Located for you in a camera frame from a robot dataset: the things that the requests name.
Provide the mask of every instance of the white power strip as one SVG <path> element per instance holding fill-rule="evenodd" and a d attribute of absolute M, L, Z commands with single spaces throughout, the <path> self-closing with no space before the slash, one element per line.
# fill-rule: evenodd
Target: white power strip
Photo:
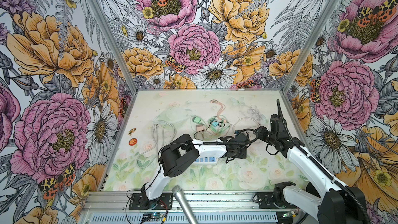
<path fill-rule="evenodd" d="M 216 157 L 198 157 L 193 164 L 212 165 L 216 164 L 220 159 Z"/>

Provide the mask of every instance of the floral tablecloth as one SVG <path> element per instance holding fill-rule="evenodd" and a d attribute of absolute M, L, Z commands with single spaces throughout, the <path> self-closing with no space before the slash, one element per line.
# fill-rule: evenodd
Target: floral tablecloth
<path fill-rule="evenodd" d="M 156 160 L 151 162 L 156 157 L 156 149 L 139 157 L 139 154 L 154 146 L 151 136 L 152 121 L 161 120 L 165 116 L 170 117 L 171 112 L 176 113 L 171 118 L 185 120 L 174 125 L 177 128 L 175 138 L 184 133 L 189 133 L 193 137 L 195 131 L 191 127 L 191 116 L 197 115 L 207 120 L 220 110 L 217 104 L 210 103 L 212 99 L 225 105 L 222 115 L 233 124 L 247 117 L 247 113 L 253 113 L 250 110 L 269 118 L 271 114 L 276 113 L 276 100 L 280 99 L 280 95 L 278 91 L 139 92 L 114 161 L 109 165 L 112 167 L 104 190 L 126 191 L 141 188 L 152 178 L 158 167 Z M 281 107 L 282 111 L 286 112 L 285 106 Z M 263 120 L 262 124 L 268 126 L 268 119 Z M 296 130 L 290 119 L 287 119 L 287 124 L 295 136 Z M 244 119 L 234 128 L 243 129 L 254 125 L 250 119 Z M 130 130 L 134 128 L 136 130 L 129 135 Z M 170 128 L 165 129 L 167 143 L 171 133 Z M 232 134 L 231 128 L 223 136 Z M 158 135 L 162 136 L 161 128 L 158 129 Z M 247 159 L 235 159 L 228 164 L 225 163 L 225 159 L 221 159 L 216 165 L 192 165 L 182 175 L 172 179 L 165 190 L 171 190 L 176 184 L 185 190 L 267 190 L 272 189 L 275 183 L 283 181 L 294 182 L 302 188 L 308 183 L 295 165 L 281 154 L 269 155 L 266 152 L 266 143 L 258 140 L 248 148 Z"/>

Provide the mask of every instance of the robotic arm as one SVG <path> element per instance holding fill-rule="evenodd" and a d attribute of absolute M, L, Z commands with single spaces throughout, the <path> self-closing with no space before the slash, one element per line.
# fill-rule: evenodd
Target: robotic arm
<path fill-rule="evenodd" d="M 244 129 L 235 137 L 221 137 L 214 141 L 192 139 L 183 134 L 160 150 L 159 170 L 151 181 L 145 184 L 141 193 L 132 197 L 139 209 L 150 209 L 162 195 L 164 187 L 183 173 L 198 157 L 246 158 L 247 145 L 260 139 L 276 148 L 278 152 L 295 164 L 309 179 L 316 192 L 301 190 L 292 182 L 277 183 L 273 202 L 277 206 L 295 205 L 314 217 L 321 224 L 371 224 L 366 213 L 365 196 L 355 187 L 347 185 L 329 172 L 308 151 L 297 138 L 291 137 L 280 110 L 271 117 L 271 130 L 259 127 Z M 249 140 L 245 131 L 253 131 L 256 139 Z"/>

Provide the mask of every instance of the floral wallpaper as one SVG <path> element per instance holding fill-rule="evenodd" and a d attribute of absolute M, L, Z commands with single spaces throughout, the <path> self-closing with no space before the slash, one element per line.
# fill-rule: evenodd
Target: floral wallpaper
<path fill-rule="evenodd" d="M 91 16 L 86 0 L 72 1 Z M 327 2 L 98 1 L 141 89 L 281 88 Z"/>
<path fill-rule="evenodd" d="M 0 0 L 0 8 L 0 218 L 75 224 L 131 92 L 81 4 Z"/>
<path fill-rule="evenodd" d="M 313 154 L 365 193 L 374 224 L 398 223 L 397 7 L 341 0 L 301 68 L 309 80 L 287 90 Z"/>

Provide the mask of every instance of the silver microphone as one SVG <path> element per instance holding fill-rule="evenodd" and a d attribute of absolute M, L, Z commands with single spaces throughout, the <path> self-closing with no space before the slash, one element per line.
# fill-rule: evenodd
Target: silver microphone
<path fill-rule="evenodd" d="M 189 206 L 184 191 L 182 191 L 181 187 L 176 185 L 172 189 L 174 197 L 177 199 L 178 203 L 180 204 L 182 211 L 184 211 L 185 216 L 187 217 L 190 224 L 198 224 L 195 215 L 193 215 L 192 209 Z"/>

